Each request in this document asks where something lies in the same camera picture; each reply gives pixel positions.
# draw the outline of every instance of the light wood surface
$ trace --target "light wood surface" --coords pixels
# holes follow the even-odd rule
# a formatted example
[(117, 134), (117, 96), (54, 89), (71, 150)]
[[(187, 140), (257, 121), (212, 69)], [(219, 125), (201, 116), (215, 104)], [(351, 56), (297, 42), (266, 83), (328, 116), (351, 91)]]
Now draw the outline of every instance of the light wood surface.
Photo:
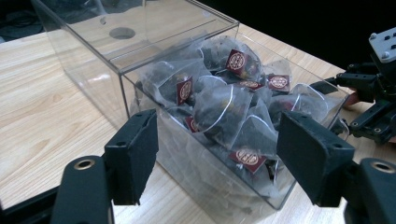
[[(239, 32), (321, 76), (342, 72), (312, 55), (255, 31)], [(368, 108), (342, 111), (351, 121)], [(86, 155), (102, 155), (116, 130), (64, 74), (46, 34), (0, 44), (0, 201), (4, 208), (60, 184), (63, 168)], [(396, 162), (394, 145), (376, 146), (369, 139), (347, 140), (355, 160), (375, 157)], [(214, 223), (189, 195), (155, 165), (140, 206), (115, 206), (116, 223)], [(345, 223), (339, 208), (312, 205), (296, 185), (285, 206), (266, 223)]]

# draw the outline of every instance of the bolt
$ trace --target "bolt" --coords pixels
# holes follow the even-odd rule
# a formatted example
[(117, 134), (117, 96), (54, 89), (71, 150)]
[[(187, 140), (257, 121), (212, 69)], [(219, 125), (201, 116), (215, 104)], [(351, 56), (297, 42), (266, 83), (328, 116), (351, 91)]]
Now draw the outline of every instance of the bolt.
[(382, 53), (382, 59), (386, 59), (390, 56), (389, 52), (385, 51), (384, 53)]
[(370, 39), (376, 39), (376, 33), (372, 33), (372, 34), (370, 35)]

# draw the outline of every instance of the red tea bag tag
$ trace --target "red tea bag tag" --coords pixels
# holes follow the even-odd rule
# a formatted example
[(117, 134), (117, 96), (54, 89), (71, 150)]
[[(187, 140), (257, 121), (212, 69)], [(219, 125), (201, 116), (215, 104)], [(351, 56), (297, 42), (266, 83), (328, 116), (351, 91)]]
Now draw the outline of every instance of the red tea bag tag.
[(234, 72), (237, 76), (243, 77), (245, 66), (248, 63), (249, 55), (239, 50), (232, 49), (226, 63), (226, 68)]
[(248, 148), (238, 149), (232, 152), (229, 157), (233, 161), (242, 163), (253, 174), (256, 173), (266, 160), (264, 156), (260, 156), (255, 151)]
[(290, 76), (288, 75), (268, 75), (268, 88), (274, 91), (290, 91)]
[(195, 125), (193, 117), (186, 117), (185, 120), (186, 120), (187, 126), (189, 127), (189, 129), (192, 133), (199, 132), (197, 126)]
[(241, 86), (244, 86), (244, 87), (248, 87), (253, 91), (263, 87), (263, 85), (261, 83), (255, 82), (255, 81), (240, 81), (240, 82), (238, 82), (238, 84)]
[(187, 80), (179, 82), (177, 86), (177, 105), (182, 105), (190, 97), (192, 89), (192, 77)]

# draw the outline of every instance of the dark background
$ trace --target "dark background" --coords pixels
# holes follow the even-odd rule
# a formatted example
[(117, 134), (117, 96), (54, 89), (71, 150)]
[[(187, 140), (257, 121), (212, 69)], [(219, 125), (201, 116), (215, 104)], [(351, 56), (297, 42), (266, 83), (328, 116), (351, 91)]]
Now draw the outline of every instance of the dark background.
[[(198, 1), (343, 69), (350, 63), (371, 62), (370, 34), (396, 27), (395, 0)], [(34, 13), (30, 0), (0, 4), (0, 36), (6, 41), (43, 32), (29, 14)], [(23, 13), (15, 16), (16, 11)], [(22, 28), (9, 26), (10, 18), (17, 24), (22, 21)], [(23, 27), (31, 22), (35, 25)]]

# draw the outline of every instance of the clear plastic box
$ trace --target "clear plastic box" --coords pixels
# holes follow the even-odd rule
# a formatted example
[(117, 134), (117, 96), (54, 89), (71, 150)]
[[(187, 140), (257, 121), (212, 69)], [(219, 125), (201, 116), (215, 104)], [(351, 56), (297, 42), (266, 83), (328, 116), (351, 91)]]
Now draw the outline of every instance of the clear plastic box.
[[(277, 70), (291, 74), (291, 90), (304, 88), (313, 83), (320, 83), (321, 88), (331, 90), (332, 93), (326, 96), (337, 99), (337, 103), (332, 106), (332, 109), (327, 110), (327, 114), (320, 123), (331, 128), (338, 120), (341, 105), (347, 98), (346, 92), (289, 62), (245, 35), (238, 33), (231, 39), (248, 45), (261, 62), (268, 66), (267, 73), (271, 74)], [(152, 95), (144, 91), (140, 83), (141, 74), (148, 70), (147, 67), (161, 61), (162, 59), (152, 62), (123, 77), (124, 89), (129, 91), (126, 98), (131, 114), (151, 108), (157, 109), (160, 143), (157, 161), (159, 164), (217, 223), (255, 223), (280, 210), (295, 184), (295, 179), (283, 166), (281, 160), (278, 164), (280, 169), (277, 170), (276, 181), (271, 182), (272, 186), (266, 185), (262, 188), (261, 183), (247, 181), (243, 173), (235, 171), (238, 170), (235, 168), (238, 165), (232, 163), (230, 158), (225, 159), (223, 154), (230, 154), (230, 151), (217, 151), (219, 150), (217, 144), (213, 145), (202, 135), (192, 133), (189, 127), (183, 124), (183, 119), (174, 116), (174, 113), (169, 110), (172, 108), (171, 105), (159, 104)]]
[[(291, 90), (317, 82), (332, 89), (328, 95), (337, 103), (326, 110), (323, 126), (332, 127), (347, 98), (346, 92), (239, 34), (238, 21), (195, 1), (116, 1), (120, 8), (104, 1), (73, 6), (66, 0), (32, 2), (64, 71), (116, 128), (133, 114), (156, 108), (157, 162), (217, 223), (255, 223), (272, 215), (282, 208), (295, 179), (281, 160), (250, 173), (230, 159), (232, 150), (192, 133), (184, 119), (142, 88), (145, 71), (155, 63), (180, 60), (186, 49), (204, 41), (227, 37), (249, 46), (265, 64), (265, 74), (291, 75)], [(181, 66), (190, 72), (201, 69), (190, 67), (193, 59), (189, 62)], [(304, 109), (309, 113), (310, 107)]]

